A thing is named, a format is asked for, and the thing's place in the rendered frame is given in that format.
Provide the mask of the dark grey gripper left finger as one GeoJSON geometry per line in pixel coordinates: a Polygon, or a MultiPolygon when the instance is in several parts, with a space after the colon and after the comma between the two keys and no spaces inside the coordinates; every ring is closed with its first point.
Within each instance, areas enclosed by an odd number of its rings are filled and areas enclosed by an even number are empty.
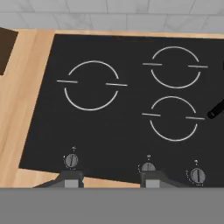
{"type": "Polygon", "coordinates": [[[82,171],[63,171],[56,179],[47,181],[36,188],[62,187],[62,188],[83,188],[84,175],[82,171]]]}

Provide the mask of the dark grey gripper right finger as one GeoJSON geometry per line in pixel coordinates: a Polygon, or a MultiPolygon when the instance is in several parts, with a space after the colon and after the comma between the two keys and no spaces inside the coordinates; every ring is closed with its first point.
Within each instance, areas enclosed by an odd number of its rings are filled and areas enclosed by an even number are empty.
{"type": "Polygon", "coordinates": [[[167,178],[161,171],[143,171],[140,174],[141,188],[171,188],[185,187],[185,185],[167,178]]]}

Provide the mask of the grey hob knob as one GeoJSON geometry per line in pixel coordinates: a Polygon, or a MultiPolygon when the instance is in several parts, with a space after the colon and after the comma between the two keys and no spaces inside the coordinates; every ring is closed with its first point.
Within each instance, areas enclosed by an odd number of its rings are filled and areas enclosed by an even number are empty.
{"type": "Polygon", "coordinates": [[[156,170],[155,165],[150,162],[144,163],[141,169],[142,172],[154,172],[155,170],[156,170]]]}
{"type": "Polygon", "coordinates": [[[200,168],[192,169],[190,177],[195,184],[203,184],[206,180],[206,174],[200,168]]]}
{"type": "Polygon", "coordinates": [[[64,156],[64,165],[66,168],[74,169],[77,164],[78,157],[75,154],[70,153],[64,156]]]}

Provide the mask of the black glass hob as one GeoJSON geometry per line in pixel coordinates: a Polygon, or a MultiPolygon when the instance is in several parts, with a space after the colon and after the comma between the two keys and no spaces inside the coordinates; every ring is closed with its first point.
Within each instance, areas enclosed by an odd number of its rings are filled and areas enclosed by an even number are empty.
{"type": "Polygon", "coordinates": [[[136,183],[144,163],[191,186],[224,187],[224,39],[58,34],[20,167],[136,183]]]}

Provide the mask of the dark brown board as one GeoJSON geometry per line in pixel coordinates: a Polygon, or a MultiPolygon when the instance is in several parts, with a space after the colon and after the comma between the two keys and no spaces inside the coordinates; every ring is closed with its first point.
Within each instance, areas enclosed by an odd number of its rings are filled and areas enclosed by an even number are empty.
{"type": "Polygon", "coordinates": [[[17,31],[0,27],[0,75],[4,74],[17,36],[17,31]]]}

